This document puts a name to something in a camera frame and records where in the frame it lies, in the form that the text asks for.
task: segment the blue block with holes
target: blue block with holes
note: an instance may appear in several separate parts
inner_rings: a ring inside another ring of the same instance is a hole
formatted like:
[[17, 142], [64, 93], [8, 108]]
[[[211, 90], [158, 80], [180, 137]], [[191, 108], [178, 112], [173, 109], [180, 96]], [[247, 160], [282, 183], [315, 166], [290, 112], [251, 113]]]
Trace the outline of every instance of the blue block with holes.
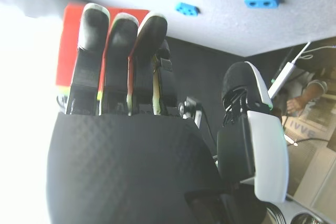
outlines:
[[185, 4], [185, 3], [178, 3], [175, 10], [179, 13], [182, 13], [185, 16], [197, 16], [198, 15], [198, 8], [193, 5]]
[[277, 8], [279, 0], [244, 0], [249, 8]]

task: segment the orange object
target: orange object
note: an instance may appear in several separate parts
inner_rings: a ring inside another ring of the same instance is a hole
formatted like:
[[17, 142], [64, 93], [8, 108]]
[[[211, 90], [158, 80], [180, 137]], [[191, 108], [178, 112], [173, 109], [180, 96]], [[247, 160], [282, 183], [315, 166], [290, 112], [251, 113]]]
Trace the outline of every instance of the orange object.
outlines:
[[[56, 86], [58, 92], [61, 94], [68, 95], [70, 92], [70, 85], [72, 80], [72, 74], [74, 72], [74, 67], [77, 59], [77, 42], [78, 42], [78, 31], [80, 18], [82, 15], [84, 5], [73, 5], [70, 4], [66, 7], [63, 18], [63, 32], [59, 44], [58, 52], [58, 65], [56, 72]], [[142, 22], [148, 10], [138, 10], [138, 9], [122, 9], [107, 7], [110, 12], [110, 29], [115, 16], [118, 13], [129, 13], [136, 17], [139, 24]], [[102, 61], [102, 69], [100, 74], [99, 82], [99, 94], [98, 98], [101, 97], [101, 89], [103, 87], [104, 80], [104, 57]]]

